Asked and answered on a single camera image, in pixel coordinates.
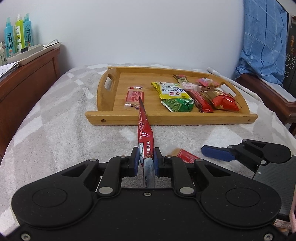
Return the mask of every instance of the paper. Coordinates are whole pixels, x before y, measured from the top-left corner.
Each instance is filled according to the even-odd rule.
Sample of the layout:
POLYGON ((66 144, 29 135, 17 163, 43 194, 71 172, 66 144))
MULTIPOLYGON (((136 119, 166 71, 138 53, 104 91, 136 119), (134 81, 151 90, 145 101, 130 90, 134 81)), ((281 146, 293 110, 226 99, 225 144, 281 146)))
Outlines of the paper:
POLYGON ((10 73, 12 73, 18 66, 18 62, 0 66, 0 81, 4 79, 4 76, 7 77, 10 73))

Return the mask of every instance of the tray handle hole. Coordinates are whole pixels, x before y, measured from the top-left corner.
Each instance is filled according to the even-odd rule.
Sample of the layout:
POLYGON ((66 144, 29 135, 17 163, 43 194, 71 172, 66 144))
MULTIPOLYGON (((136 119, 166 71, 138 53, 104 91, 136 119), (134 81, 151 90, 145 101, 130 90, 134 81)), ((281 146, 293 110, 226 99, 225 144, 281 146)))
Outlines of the tray handle hole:
POLYGON ((111 90, 112 80, 109 78, 109 76, 107 77, 104 86, 105 86, 106 90, 109 90, 109 91, 111 90))

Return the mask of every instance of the blue towel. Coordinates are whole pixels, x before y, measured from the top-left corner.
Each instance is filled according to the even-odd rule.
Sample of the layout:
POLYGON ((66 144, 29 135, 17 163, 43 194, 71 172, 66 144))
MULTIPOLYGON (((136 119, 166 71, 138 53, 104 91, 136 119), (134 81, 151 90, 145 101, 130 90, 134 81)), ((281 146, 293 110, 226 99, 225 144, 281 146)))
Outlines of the blue towel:
POLYGON ((236 78, 254 73, 282 85, 287 46, 287 12, 276 0, 245 0, 244 47, 236 78))

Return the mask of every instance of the bed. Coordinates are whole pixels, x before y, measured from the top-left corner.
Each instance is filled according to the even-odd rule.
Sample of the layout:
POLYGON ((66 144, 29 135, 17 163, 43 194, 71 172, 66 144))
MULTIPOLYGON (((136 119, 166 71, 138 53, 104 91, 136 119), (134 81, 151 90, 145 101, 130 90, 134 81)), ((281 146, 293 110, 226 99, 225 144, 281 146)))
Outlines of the bed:
MULTIPOLYGON (((137 146, 136 126, 93 126, 84 115, 88 110, 97 109, 98 82, 108 66, 134 65, 98 64, 73 68, 56 81, 26 117, 19 120, 21 125, 11 139, 0 166, 1 233, 8 234, 18 225, 10 208, 12 195, 18 188, 89 158, 108 162, 113 156, 130 155, 133 146, 137 146)), ((158 64, 147 67, 172 68, 158 64)), ((247 177, 252 177, 253 173, 238 161, 206 158, 201 153, 201 147, 227 147, 246 138, 284 144, 295 154, 296 139, 275 113, 244 87, 237 84, 237 88, 250 111, 258 114, 254 123, 152 126, 155 146, 160 147, 163 155, 171 154, 175 148, 183 148, 247 177)), ((142 187, 141 169, 137 177, 125 178, 122 185, 142 187)), ((157 178, 157 187, 169 185, 170 179, 157 178)))

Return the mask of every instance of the wooden tray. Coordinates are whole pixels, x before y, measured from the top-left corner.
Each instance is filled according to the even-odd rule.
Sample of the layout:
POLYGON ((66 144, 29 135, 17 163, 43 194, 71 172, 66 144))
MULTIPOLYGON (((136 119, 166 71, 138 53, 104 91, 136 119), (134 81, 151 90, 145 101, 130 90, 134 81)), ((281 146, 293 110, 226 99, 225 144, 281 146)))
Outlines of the wooden tray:
POLYGON ((248 105, 240 92, 230 83, 212 74, 161 68, 108 67, 99 82, 97 91, 98 111, 85 113, 93 125, 138 125, 138 110, 124 108, 128 87, 140 85, 144 91, 144 106, 150 125, 213 125, 253 123, 258 115, 250 114, 248 105), (151 85, 154 81, 177 83, 173 74, 185 74, 194 83, 197 78, 210 78, 227 85, 236 93, 240 111, 215 110, 200 113, 196 106, 191 112, 170 112, 161 104, 158 92, 151 85), (112 81, 110 90, 105 88, 107 78, 112 81))

